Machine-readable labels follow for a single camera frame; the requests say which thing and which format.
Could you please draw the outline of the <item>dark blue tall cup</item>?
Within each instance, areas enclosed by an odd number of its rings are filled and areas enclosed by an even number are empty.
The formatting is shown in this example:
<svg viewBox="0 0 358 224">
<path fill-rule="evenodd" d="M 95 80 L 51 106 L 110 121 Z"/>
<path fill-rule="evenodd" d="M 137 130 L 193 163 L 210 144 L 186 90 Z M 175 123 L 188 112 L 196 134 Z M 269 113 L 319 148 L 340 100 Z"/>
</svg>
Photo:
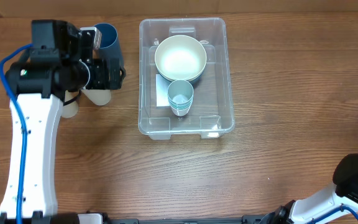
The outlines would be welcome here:
<svg viewBox="0 0 358 224">
<path fill-rule="evenodd" d="M 119 37 L 116 28 L 108 23 L 94 25 L 101 33 L 101 45 L 97 54 L 99 58 L 118 58 L 120 66 L 124 66 Z"/>
</svg>

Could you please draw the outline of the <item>cream tall cup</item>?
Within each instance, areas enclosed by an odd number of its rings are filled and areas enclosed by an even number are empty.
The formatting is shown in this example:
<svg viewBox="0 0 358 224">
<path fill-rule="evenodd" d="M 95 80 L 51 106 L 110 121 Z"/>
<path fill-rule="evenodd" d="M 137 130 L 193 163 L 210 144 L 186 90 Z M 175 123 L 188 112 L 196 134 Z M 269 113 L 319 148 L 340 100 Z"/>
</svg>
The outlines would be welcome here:
<svg viewBox="0 0 358 224">
<path fill-rule="evenodd" d="M 65 101 L 72 100 L 72 99 L 74 99 L 75 96 L 76 96 L 76 93 L 71 93 L 69 91 L 66 91 L 65 92 Z M 74 102 L 72 102 L 68 105 L 65 105 L 63 107 L 62 118 L 72 118 L 77 114 L 78 110 L 79 110 L 79 106 L 75 100 Z"/>
<path fill-rule="evenodd" d="M 112 93 L 110 90 L 82 90 L 82 93 L 95 105 L 103 106 L 110 102 Z"/>
</svg>

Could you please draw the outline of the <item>cream bowl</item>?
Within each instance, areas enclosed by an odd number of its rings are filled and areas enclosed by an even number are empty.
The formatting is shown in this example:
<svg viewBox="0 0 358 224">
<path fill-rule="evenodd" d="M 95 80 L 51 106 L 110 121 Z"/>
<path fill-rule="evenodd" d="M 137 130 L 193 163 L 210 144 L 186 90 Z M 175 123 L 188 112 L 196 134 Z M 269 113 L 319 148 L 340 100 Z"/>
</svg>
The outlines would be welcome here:
<svg viewBox="0 0 358 224">
<path fill-rule="evenodd" d="M 163 40 L 155 51 L 159 68 L 206 67 L 207 53 L 203 45 L 188 35 L 173 35 Z"/>
<path fill-rule="evenodd" d="M 206 67 L 190 68 L 190 67 L 177 67 L 177 68 L 159 68 L 157 71 L 166 80 L 173 82 L 175 80 L 186 80 L 188 82 L 196 78 L 201 72 L 205 71 Z"/>
</svg>

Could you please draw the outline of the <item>cream bowl front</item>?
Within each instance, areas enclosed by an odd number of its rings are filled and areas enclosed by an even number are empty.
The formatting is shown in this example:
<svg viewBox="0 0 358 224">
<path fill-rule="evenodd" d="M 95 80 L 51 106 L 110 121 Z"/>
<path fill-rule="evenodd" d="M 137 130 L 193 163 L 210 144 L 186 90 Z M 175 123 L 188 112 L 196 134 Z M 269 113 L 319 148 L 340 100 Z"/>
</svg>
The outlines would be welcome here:
<svg viewBox="0 0 358 224">
<path fill-rule="evenodd" d="M 188 35 L 173 35 L 163 40 L 155 51 L 159 68 L 206 67 L 207 53 L 203 45 Z"/>
</svg>

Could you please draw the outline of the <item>grey small cup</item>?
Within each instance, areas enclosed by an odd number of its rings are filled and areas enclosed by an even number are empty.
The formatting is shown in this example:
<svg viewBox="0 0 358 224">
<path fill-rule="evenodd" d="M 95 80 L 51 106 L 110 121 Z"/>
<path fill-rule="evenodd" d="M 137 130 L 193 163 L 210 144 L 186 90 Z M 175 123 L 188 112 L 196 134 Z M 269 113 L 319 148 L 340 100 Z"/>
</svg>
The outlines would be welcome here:
<svg viewBox="0 0 358 224">
<path fill-rule="evenodd" d="M 193 100 L 193 85 L 186 80 L 175 80 L 167 89 L 168 102 L 171 105 L 185 105 Z"/>
</svg>

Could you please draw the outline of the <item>light blue small cup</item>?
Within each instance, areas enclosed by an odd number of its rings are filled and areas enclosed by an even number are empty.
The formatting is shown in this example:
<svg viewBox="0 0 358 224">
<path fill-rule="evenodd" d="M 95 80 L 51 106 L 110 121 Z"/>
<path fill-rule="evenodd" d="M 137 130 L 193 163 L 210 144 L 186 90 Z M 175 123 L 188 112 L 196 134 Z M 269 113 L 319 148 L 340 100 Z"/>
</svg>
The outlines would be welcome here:
<svg viewBox="0 0 358 224">
<path fill-rule="evenodd" d="M 189 101 L 187 103 L 175 103 L 175 102 L 170 101 L 169 105 L 172 108 L 175 108 L 176 110 L 184 110 L 186 108 L 189 108 L 192 105 L 192 101 Z"/>
</svg>

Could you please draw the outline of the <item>pink small cup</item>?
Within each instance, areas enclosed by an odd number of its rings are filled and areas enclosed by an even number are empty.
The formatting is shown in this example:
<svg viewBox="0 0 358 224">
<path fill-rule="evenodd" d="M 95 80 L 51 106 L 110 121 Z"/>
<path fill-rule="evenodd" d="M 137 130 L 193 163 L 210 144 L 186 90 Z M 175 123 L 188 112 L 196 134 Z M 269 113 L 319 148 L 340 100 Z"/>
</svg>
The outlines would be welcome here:
<svg viewBox="0 0 358 224">
<path fill-rule="evenodd" d="M 172 109 L 173 113 L 176 115 L 176 116 L 179 116 L 179 117 L 182 117 L 182 116 L 185 116 L 188 114 L 189 112 L 189 108 L 187 109 L 184 109 L 184 110 L 176 110 L 176 109 Z"/>
</svg>

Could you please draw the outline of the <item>green small cup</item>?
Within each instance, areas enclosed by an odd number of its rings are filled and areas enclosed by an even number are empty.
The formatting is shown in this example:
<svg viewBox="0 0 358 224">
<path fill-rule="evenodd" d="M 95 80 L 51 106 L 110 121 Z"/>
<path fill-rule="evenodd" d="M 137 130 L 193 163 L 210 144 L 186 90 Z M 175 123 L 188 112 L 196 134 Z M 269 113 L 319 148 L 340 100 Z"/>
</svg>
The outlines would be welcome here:
<svg viewBox="0 0 358 224">
<path fill-rule="evenodd" d="M 188 110 L 190 109 L 191 105 L 170 105 L 170 107 L 173 110 Z"/>
</svg>

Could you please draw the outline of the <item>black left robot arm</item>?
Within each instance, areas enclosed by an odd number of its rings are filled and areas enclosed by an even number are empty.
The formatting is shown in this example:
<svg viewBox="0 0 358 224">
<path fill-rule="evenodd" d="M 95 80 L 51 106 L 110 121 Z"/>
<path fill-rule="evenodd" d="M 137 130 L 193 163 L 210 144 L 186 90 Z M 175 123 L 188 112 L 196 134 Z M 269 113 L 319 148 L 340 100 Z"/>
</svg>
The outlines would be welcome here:
<svg viewBox="0 0 358 224">
<path fill-rule="evenodd" d="M 0 223 L 101 223 L 102 217 L 58 214 L 55 151 L 60 119 L 74 116 L 85 95 L 110 102 L 126 75 L 116 32 L 69 24 L 34 27 L 1 82 L 10 99 L 12 147 Z"/>
</svg>

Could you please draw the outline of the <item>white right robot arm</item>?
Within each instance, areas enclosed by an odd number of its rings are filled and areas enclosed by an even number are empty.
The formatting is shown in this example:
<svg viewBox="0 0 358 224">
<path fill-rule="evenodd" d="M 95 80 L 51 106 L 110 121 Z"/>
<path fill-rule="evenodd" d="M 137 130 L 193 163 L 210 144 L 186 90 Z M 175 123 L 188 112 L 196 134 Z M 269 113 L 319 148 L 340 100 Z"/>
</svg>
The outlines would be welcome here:
<svg viewBox="0 0 358 224">
<path fill-rule="evenodd" d="M 312 196 L 292 200 L 261 223 L 329 223 L 351 214 L 358 222 L 358 153 L 348 154 L 337 165 L 333 182 Z"/>
</svg>

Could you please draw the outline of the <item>white label in bin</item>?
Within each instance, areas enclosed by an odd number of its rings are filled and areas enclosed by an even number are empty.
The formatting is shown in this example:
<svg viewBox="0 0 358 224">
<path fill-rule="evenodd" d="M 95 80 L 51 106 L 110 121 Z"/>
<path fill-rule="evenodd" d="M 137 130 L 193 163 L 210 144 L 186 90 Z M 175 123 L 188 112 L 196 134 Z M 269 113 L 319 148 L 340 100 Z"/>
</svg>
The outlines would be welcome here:
<svg viewBox="0 0 358 224">
<path fill-rule="evenodd" d="M 170 81 L 166 80 L 161 74 L 156 74 L 156 106 L 165 107 L 169 106 L 167 90 Z"/>
</svg>

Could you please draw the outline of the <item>clear plastic storage bin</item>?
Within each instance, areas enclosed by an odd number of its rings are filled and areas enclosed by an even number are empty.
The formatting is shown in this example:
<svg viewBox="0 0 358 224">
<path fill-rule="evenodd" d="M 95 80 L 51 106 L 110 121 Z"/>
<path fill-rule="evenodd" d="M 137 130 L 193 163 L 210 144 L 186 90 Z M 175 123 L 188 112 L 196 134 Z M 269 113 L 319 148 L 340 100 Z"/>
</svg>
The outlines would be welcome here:
<svg viewBox="0 0 358 224">
<path fill-rule="evenodd" d="M 173 35 L 200 41 L 207 53 L 201 80 L 187 115 L 178 117 L 169 106 L 156 106 L 155 51 Z M 145 19 L 139 25 L 139 118 L 138 128 L 153 140 L 169 140 L 174 134 L 199 134 L 218 138 L 234 129 L 226 24 L 218 17 Z"/>
</svg>

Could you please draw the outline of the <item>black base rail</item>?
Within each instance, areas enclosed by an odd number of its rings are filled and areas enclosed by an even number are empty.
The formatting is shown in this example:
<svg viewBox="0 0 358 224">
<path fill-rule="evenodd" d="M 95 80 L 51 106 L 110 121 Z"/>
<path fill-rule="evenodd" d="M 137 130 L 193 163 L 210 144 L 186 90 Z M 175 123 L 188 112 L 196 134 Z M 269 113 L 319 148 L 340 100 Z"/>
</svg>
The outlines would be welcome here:
<svg viewBox="0 0 358 224">
<path fill-rule="evenodd" d="M 136 218 L 113 219 L 106 213 L 66 213 L 51 218 L 53 224 L 263 224 L 263 223 L 291 223 L 279 221 L 274 214 L 243 215 L 236 218 L 182 218 L 162 220 L 138 220 Z"/>
</svg>

